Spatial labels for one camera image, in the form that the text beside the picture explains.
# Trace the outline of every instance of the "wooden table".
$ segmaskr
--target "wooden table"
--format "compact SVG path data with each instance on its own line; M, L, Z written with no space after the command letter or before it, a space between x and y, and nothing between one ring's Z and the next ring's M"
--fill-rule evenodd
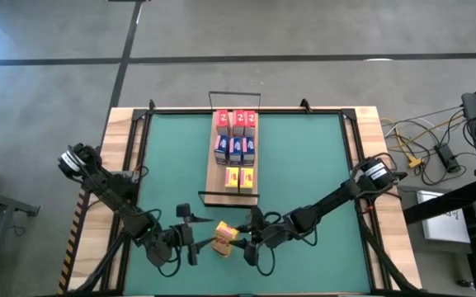
M228 109L238 109L239 107L228 107ZM365 156L372 156L377 153L386 152L386 144L379 122L379 114L374 106L320 106L313 107L313 110L342 109L351 108L356 111L358 130L361 144ZM184 111L189 108L158 108L155 110ZM295 110L303 107L260 107L262 110ZM121 171L124 165L125 151L130 133L134 108L113 108L107 121L106 134L101 146L101 157L103 166L109 171ZM137 125L132 148L132 158L130 159L130 169L133 170L136 164L136 157L139 153L139 144L142 136L142 125ZM352 156L352 162L358 163L356 146L351 129L347 130L347 138ZM78 288L93 271L102 256L106 252L108 239L111 232L111 222L113 213L102 203L94 205L86 210L87 204L97 198L93 195L86 196L86 193L79 193L77 209L73 217L73 226L70 231L67 252L62 267L62 276L59 282L58 292L61 294L66 290ZM412 246L408 237L407 227L403 217L400 201L390 195L382 195L375 205L379 218L379 227L382 235L384 249L389 254L397 268L416 287L421 288L421 281L417 272L416 262L412 252ZM383 288L383 280L380 274L379 262L376 255L370 250L371 269L375 278L375 287ZM111 270L111 278L106 288L114 288L118 275L118 262L120 255L117 255Z

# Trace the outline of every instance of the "box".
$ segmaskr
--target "box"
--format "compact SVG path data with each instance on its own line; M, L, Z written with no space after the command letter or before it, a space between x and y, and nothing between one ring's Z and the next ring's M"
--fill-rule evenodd
M229 135L229 112L218 110L215 112L215 129L218 135Z
M245 136L254 136L256 133L256 112L244 111L245 115L245 130L243 134Z
M254 166L256 149L254 148L254 137L242 138L243 166Z
M228 226L224 221L219 222L215 229L215 239L212 241L212 248L221 256L228 257L232 252L230 241L236 240L239 231Z
M245 133L245 115L242 110L232 112L232 134L234 136L243 136Z
M241 156L242 156L241 143L242 141L240 137L232 137L230 139L229 160L230 160L231 166L241 165Z
M227 167L225 176L224 176L224 186L228 190L238 189L238 179L239 179L239 168L237 167Z
M215 162L218 164L226 165L228 155L229 137L226 135L218 135L218 138L215 140L214 146Z
M240 192L252 192L254 187L254 169L241 168L239 173L239 191Z

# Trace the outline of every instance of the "yellow cable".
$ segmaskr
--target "yellow cable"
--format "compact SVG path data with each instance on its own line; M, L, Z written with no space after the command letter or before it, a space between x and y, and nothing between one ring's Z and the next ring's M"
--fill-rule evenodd
M462 117L463 117L463 115L460 115L460 116L454 118L452 121L458 120L458 119L460 119L460 118L462 118ZM422 132L422 133L418 134L417 136L411 138L409 141L407 141L407 142L405 142L405 143L403 143L403 144L400 144L400 145L396 145L396 146L393 146L393 147L389 147L388 149L399 149L399 148L402 148L403 146L405 146L405 145L407 145L407 144L411 144L413 141L415 141L415 140L418 139L419 137L423 136L424 134L426 134L426 133L428 133L428 132L430 132L430 131L432 131L432 130L434 130L434 129L437 129L437 128L443 126L443 125L447 125L447 124L449 124L450 122L451 122L450 120L444 121L444 122L440 123L439 125L435 125L434 127L430 128L430 129L428 129L428 130L425 130L424 132Z
M392 125L395 125L395 122L393 120L389 119L389 118L381 118L381 120L387 120L390 123L392 123ZM421 165L421 163L422 163L421 159L416 158L415 156L413 156L412 154L407 152L406 149L404 149L404 144L403 144L403 140L401 139L401 134L399 133L399 128L397 126L395 126L394 129L395 129L395 136L397 137L397 142L399 143L399 145L401 147L401 150L403 151L404 155L408 159L408 166L410 168L415 168L415 167Z

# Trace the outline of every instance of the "red box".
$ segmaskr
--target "red box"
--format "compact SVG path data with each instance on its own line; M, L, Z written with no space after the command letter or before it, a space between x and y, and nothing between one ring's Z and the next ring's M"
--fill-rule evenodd
M232 133L234 136L243 136L245 133L245 114L242 110L232 113Z
M218 135L229 135L229 112L218 110L215 116L215 129L218 131Z
M256 112L244 111L245 114L245 136L254 136L256 133Z

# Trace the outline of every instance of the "power adapter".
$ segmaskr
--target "power adapter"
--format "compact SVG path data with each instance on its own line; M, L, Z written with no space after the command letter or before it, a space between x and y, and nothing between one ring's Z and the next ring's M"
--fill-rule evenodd
M441 146L436 145L434 149L448 173L454 173L461 170L458 160L454 157L454 154L452 153L452 150L450 150L448 144L442 144Z

